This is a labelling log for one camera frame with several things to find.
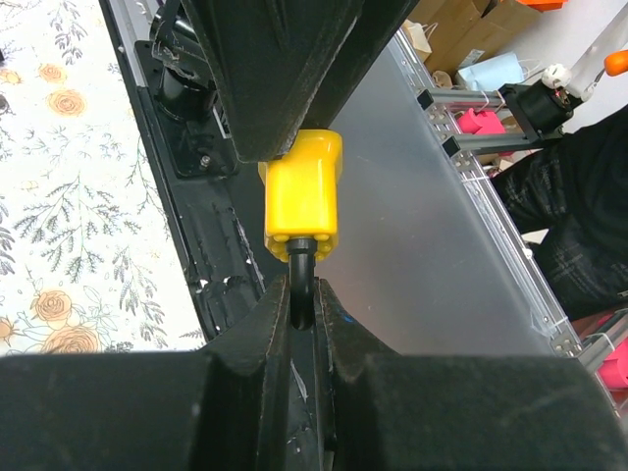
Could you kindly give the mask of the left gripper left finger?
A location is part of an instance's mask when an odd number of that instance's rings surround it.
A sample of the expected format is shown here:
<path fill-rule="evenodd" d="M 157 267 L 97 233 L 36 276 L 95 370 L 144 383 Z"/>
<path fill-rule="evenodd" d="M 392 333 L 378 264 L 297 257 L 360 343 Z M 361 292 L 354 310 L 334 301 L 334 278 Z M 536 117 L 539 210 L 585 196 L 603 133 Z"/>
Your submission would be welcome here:
<path fill-rule="evenodd" d="M 195 351 L 6 356 L 5 470 L 281 470 L 289 290 Z"/>

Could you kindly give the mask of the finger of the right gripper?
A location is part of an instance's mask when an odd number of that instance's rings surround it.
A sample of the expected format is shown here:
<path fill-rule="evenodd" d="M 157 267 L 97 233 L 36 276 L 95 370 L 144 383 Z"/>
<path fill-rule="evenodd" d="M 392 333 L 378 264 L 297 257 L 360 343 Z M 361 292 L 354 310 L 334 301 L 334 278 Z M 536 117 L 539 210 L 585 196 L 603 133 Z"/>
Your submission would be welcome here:
<path fill-rule="evenodd" d="M 186 1 L 237 158 L 289 151 L 360 1 Z"/>
<path fill-rule="evenodd" d="M 304 118 L 305 129 L 327 129 L 417 0 L 367 0 L 328 69 Z"/>

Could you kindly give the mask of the yellow padlock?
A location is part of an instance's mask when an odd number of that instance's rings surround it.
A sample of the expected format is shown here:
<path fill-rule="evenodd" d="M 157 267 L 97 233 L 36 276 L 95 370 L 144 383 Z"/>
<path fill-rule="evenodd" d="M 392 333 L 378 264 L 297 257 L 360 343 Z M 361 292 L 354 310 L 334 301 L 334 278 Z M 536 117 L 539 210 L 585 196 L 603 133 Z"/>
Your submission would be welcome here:
<path fill-rule="evenodd" d="M 339 243 L 338 184 L 342 137 L 301 130 L 279 160 L 258 165 L 265 190 L 264 243 L 288 265 L 290 321 L 298 330 L 315 322 L 315 266 Z"/>

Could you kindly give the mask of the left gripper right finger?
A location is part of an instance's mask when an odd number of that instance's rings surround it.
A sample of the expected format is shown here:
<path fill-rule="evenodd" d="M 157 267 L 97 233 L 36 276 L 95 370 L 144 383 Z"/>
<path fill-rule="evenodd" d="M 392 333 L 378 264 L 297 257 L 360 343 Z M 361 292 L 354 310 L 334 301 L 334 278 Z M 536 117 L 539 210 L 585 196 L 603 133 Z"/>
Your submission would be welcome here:
<path fill-rule="evenodd" d="M 574 358 L 403 355 L 314 294 L 317 414 L 334 470 L 623 470 L 627 441 Z"/>

